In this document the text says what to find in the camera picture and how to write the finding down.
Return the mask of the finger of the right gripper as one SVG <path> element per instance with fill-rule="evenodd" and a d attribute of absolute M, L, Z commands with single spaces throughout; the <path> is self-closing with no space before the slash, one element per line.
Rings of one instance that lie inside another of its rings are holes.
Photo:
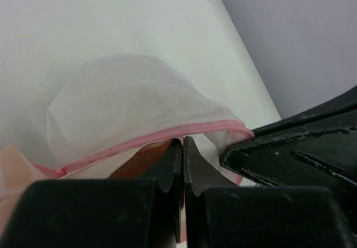
<path fill-rule="evenodd" d="M 356 126 L 263 135 L 228 146 L 220 164 L 266 186 L 356 188 Z"/>
<path fill-rule="evenodd" d="M 312 123 L 356 109 L 356 86 L 347 92 L 295 116 L 253 130 L 256 137 Z"/>

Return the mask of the pink-trimmed mesh laundry bag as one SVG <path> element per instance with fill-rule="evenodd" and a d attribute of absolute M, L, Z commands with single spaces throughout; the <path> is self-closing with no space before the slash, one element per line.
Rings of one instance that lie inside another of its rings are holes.
<path fill-rule="evenodd" d="M 132 217 L 164 214 L 175 231 L 182 209 L 183 143 L 210 141 L 206 172 L 224 183 L 241 178 L 219 166 L 230 144 L 253 138 L 226 106 L 198 92 L 154 56 L 109 56 L 85 64 L 59 91 L 47 112 L 47 142 L 58 169 L 54 179 L 85 188 L 108 185 Z"/>

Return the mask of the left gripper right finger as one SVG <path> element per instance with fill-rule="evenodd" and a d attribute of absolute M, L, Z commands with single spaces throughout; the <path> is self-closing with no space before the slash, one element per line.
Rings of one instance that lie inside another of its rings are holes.
<path fill-rule="evenodd" d="M 239 187 L 184 139 L 188 247 L 355 247 L 340 204 L 322 187 Z"/>

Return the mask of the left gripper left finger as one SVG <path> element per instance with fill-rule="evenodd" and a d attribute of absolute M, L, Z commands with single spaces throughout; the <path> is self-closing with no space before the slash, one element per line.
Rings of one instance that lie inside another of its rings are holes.
<path fill-rule="evenodd" d="M 37 181 L 22 194 L 2 247 L 175 247 L 183 148 L 171 141 L 136 178 Z"/>

